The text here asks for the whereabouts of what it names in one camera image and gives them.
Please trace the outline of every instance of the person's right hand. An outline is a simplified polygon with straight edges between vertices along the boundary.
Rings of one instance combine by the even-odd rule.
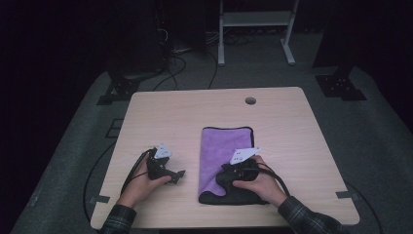
[[[251,159],[254,159],[259,164],[265,164],[261,156],[255,155]],[[268,170],[263,165],[259,165],[260,168]],[[277,181],[270,175],[260,173],[254,181],[242,181],[235,180],[233,185],[239,188],[251,190],[256,193],[262,200],[267,201],[277,208],[285,201],[287,196],[282,192]]]

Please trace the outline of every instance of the dark background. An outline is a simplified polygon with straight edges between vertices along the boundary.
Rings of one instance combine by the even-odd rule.
[[[165,53],[154,43],[160,24],[170,28],[172,37],[202,47],[200,32],[217,29],[218,2],[2,1],[3,231],[13,228],[79,103],[107,70],[107,62],[114,59],[142,71],[162,68]],[[226,7],[279,10],[289,7],[284,2],[227,0]],[[374,78],[412,130],[412,16],[412,2],[407,0],[307,0],[300,3],[294,31],[325,29],[315,66],[353,61]]]

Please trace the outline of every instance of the person's left hand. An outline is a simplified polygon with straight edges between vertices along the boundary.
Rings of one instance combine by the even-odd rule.
[[[148,174],[144,174],[148,172],[148,168],[146,167],[146,161],[148,158],[149,153],[146,153],[145,157],[133,174],[133,176],[140,176],[134,178],[128,184],[116,204],[134,208],[138,202],[145,200],[155,188],[171,180],[169,175],[154,180],[149,179]]]

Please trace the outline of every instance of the table hole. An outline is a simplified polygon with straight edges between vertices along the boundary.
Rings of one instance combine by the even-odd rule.
[[[247,97],[245,99],[245,103],[249,104],[249,105],[253,105],[257,102],[257,100],[254,97]]]

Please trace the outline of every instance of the wooden table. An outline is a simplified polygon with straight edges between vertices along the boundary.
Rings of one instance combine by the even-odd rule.
[[[246,98],[255,98],[253,105]],[[91,225],[99,229],[119,198],[139,155],[159,143],[173,155],[167,168],[186,170],[178,184],[158,188],[136,207],[133,227],[201,228],[286,226],[270,205],[209,206],[198,203],[201,132],[204,127],[250,126],[260,155],[282,177],[291,195],[315,212],[343,224],[356,224],[358,213],[317,120],[300,88],[136,93],[120,132]]]

